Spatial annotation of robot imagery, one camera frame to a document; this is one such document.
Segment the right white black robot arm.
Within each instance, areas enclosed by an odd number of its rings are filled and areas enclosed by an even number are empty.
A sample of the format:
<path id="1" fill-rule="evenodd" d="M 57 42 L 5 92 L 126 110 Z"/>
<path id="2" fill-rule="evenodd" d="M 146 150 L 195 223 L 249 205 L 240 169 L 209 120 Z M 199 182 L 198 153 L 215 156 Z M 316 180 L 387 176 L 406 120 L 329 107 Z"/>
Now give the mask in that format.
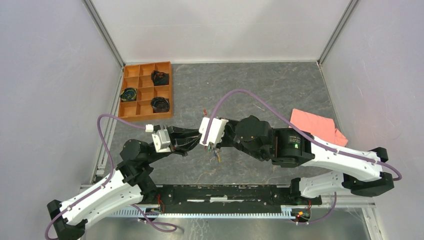
<path id="1" fill-rule="evenodd" d="M 395 187 L 392 174 L 382 169 L 388 156 L 381 147 L 370 151 L 341 147 L 305 131 L 272 128 L 253 115 L 229 120 L 219 136 L 219 149 L 233 147 L 282 168 L 327 169 L 328 173 L 291 181 L 288 196 L 295 204 L 344 189 L 356 196 L 377 197 Z"/>

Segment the steel key holder red handle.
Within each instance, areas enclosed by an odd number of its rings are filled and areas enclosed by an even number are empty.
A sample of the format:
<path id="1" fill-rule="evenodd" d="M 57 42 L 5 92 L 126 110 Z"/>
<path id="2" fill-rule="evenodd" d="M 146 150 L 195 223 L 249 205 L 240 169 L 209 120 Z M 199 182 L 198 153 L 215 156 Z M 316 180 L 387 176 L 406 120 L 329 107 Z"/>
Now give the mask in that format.
<path id="1" fill-rule="evenodd" d="M 218 163 L 221 162 L 221 157 L 219 155 L 219 150 L 217 148 L 214 148 L 211 143 L 208 144 L 208 146 L 204 147 L 209 153 L 212 153 L 214 158 L 217 160 Z"/>

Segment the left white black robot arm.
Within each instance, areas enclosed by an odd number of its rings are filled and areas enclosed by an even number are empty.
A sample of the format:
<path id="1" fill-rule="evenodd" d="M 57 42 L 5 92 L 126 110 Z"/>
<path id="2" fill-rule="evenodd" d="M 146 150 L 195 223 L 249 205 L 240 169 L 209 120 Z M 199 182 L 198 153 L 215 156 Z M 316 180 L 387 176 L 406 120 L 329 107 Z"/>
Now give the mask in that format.
<path id="1" fill-rule="evenodd" d="M 151 204 L 159 195 L 150 177 L 151 164 L 171 154 L 186 156 L 203 139 L 197 129 L 147 124 L 152 142 L 130 139 L 120 153 L 122 162 L 84 192 L 65 201 L 47 204 L 58 240 L 78 240 L 85 231 L 108 214 L 140 202 Z"/>

